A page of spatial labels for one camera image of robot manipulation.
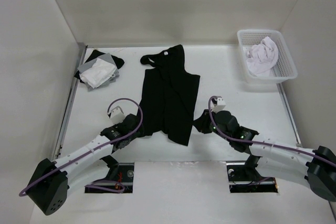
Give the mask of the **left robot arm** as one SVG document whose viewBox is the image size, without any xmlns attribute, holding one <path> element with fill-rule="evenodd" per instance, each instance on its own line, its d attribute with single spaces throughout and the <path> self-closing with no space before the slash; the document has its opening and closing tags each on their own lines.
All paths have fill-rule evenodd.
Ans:
<svg viewBox="0 0 336 224">
<path fill-rule="evenodd" d="M 100 183 L 115 179 L 106 189 L 113 193 L 123 192 L 120 164 L 112 154 L 142 133 L 142 120 L 136 115 L 127 115 L 77 151 L 54 161 L 47 158 L 40 161 L 25 193 L 44 215 L 49 216 L 65 203 L 71 193 L 82 187 L 99 190 Z"/>
</svg>

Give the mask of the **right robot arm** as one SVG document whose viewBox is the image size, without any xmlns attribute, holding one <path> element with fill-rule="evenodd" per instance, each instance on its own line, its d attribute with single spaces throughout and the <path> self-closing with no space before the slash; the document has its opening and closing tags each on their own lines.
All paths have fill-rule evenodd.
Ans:
<svg viewBox="0 0 336 224">
<path fill-rule="evenodd" d="M 335 154 L 329 148 L 281 145 L 239 125 L 228 111 L 215 113 L 206 109 L 193 125 L 199 132 L 214 133 L 234 150 L 248 154 L 243 168 L 248 179 L 280 178 L 303 185 L 322 199 L 335 201 Z"/>
</svg>

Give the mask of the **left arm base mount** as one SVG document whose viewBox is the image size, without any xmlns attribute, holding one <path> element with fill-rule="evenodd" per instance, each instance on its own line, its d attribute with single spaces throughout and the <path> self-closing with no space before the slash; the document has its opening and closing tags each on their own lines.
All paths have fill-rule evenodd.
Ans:
<svg viewBox="0 0 336 224">
<path fill-rule="evenodd" d="M 93 183 L 94 188 L 85 188 L 85 194 L 131 194 L 135 163 L 119 163 L 113 157 L 102 159 L 109 168 L 105 178 Z"/>
</svg>

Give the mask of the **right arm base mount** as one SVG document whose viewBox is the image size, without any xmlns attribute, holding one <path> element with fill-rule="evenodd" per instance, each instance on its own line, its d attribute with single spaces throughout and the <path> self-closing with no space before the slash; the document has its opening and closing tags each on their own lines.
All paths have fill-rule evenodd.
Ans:
<svg viewBox="0 0 336 224">
<path fill-rule="evenodd" d="M 262 177 L 257 171 L 259 158 L 250 156 L 246 161 L 227 162 L 229 191 L 231 193 L 277 193 L 276 180 Z"/>
</svg>

